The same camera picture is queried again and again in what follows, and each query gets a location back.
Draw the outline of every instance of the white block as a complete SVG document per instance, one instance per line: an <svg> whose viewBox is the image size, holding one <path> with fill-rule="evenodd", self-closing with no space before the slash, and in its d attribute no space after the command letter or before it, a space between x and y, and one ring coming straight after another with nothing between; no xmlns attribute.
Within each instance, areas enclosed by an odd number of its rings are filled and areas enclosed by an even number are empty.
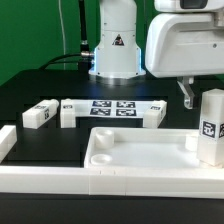
<svg viewBox="0 0 224 224"><path fill-rule="evenodd" d="M16 127L13 125L5 125L0 130L0 162L2 162L16 141Z"/></svg>
<svg viewBox="0 0 224 224"><path fill-rule="evenodd" d="M224 91L203 93L197 157L211 166L224 164Z"/></svg>
<svg viewBox="0 0 224 224"><path fill-rule="evenodd" d="M75 128L76 114L75 101L66 99L61 101L61 128Z"/></svg>
<svg viewBox="0 0 224 224"><path fill-rule="evenodd" d="M84 168L0 166L0 192L89 194Z"/></svg>
<svg viewBox="0 0 224 224"><path fill-rule="evenodd" d="M23 113L23 127L37 129L57 113L57 100L43 100Z"/></svg>
<svg viewBox="0 0 224 224"><path fill-rule="evenodd" d="M166 115L166 108L165 101L153 101L152 106L144 113L143 128L158 128Z"/></svg>
<svg viewBox="0 0 224 224"><path fill-rule="evenodd" d="M127 196L224 198L222 169L126 170Z"/></svg>
<svg viewBox="0 0 224 224"><path fill-rule="evenodd" d="M125 195L126 172L124 168L91 168L89 176L90 195Z"/></svg>

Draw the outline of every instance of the white cylinder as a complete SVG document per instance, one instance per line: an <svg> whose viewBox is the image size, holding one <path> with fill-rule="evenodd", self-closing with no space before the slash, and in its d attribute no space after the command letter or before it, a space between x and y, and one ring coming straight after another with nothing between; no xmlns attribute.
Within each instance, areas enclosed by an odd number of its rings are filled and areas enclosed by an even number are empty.
<svg viewBox="0 0 224 224"><path fill-rule="evenodd" d="M99 149L110 149L114 146L114 132L99 130L96 132L95 145Z"/></svg>

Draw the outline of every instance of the warning label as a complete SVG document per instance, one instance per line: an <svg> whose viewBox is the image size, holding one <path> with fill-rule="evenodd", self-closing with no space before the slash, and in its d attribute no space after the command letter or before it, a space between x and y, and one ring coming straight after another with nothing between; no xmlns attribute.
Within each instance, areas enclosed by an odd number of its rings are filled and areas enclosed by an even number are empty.
<svg viewBox="0 0 224 224"><path fill-rule="evenodd" d="M120 34L117 35L116 39L113 42L113 45L115 45L115 46L124 46L124 41L122 40Z"/></svg>

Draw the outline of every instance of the green wall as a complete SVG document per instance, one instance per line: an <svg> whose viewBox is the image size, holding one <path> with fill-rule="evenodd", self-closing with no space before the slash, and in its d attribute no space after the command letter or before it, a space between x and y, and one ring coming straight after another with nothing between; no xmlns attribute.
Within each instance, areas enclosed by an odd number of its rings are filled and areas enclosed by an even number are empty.
<svg viewBox="0 0 224 224"><path fill-rule="evenodd" d="M99 42L99 3L98 0L85 2L88 39L93 49ZM147 26L156 15L153 0L145 2L146 10L144 1L136 0L137 43L142 49L145 48ZM67 52L79 52L78 0L62 0L62 9ZM38 68L51 58L63 54L57 0L1 0L0 32L0 85L21 70Z"/></svg>

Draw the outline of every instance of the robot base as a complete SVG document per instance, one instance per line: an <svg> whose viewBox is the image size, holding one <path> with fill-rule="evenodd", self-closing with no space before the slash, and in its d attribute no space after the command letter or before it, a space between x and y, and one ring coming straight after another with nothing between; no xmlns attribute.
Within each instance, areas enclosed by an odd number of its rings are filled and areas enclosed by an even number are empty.
<svg viewBox="0 0 224 224"><path fill-rule="evenodd" d="M89 74L89 80L93 82L100 82L106 85L132 85L137 82L141 82L145 80L145 70L142 70L141 73L136 74L135 76L129 76L129 77L122 77L114 78L114 77L108 77L104 75L94 74L94 72L90 72Z"/></svg>

